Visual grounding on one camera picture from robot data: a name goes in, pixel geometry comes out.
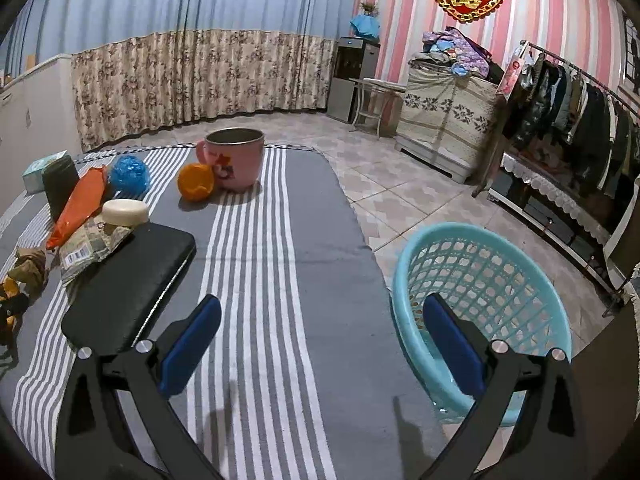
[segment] white cabinet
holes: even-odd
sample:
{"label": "white cabinet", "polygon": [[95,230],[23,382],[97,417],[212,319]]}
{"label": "white cabinet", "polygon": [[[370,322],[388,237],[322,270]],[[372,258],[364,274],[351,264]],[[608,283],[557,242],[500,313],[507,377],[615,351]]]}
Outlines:
{"label": "white cabinet", "polygon": [[0,214],[24,190],[24,170],[63,150],[82,152],[67,54],[36,65],[0,92]]}

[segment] laundry basket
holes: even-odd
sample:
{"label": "laundry basket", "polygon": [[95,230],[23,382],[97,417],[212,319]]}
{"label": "laundry basket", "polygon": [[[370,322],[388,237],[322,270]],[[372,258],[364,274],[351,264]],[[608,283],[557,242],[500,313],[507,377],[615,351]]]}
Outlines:
{"label": "laundry basket", "polygon": [[[564,307],[540,268],[504,238],[473,225],[424,228],[406,245],[393,282],[393,312],[414,372],[442,423],[462,421],[474,403],[453,380],[424,327],[422,304],[438,292],[455,314],[487,340],[503,339],[516,352],[546,355],[559,347],[571,359]],[[516,423],[524,393],[511,397],[503,426]]]}

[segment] window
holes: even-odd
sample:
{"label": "window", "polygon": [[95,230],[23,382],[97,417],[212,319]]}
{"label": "window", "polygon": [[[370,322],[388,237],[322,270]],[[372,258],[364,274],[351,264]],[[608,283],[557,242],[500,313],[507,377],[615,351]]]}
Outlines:
{"label": "window", "polygon": [[638,31],[626,14],[623,14],[623,17],[625,20],[626,43],[625,78],[634,86],[634,93],[640,95],[640,41],[638,40]]}

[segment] tile floor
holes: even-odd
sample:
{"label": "tile floor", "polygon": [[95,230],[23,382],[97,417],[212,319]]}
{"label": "tile floor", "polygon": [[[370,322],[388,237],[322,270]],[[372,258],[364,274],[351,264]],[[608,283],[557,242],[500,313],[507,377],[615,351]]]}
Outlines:
{"label": "tile floor", "polygon": [[[594,286],[568,260],[525,224],[489,202],[486,194],[471,196],[472,188],[396,152],[393,139],[356,131],[321,113],[255,114],[219,118],[159,130],[123,140],[118,146],[157,146],[195,142],[206,133],[228,126],[260,128],[267,142],[304,144],[322,152],[334,168],[352,203],[362,231],[374,251],[387,285],[398,254],[422,227],[443,221],[469,222],[507,238],[527,253],[552,281],[567,311],[574,354],[608,324]],[[456,425],[444,427],[450,438]],[[495,463],[510,429],[500,429],[481,464]]]}

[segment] cream colored round object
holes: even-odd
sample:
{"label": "cream colored round object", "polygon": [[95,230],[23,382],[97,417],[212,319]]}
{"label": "cream colored round object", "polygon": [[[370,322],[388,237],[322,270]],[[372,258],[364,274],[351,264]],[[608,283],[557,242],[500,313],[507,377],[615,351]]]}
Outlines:
{"label": "cream colored round object", "polygon": [[142,200],[116,198],[102,206],[102,219],[111,225],[135,227],[149,220],[149,206]]}

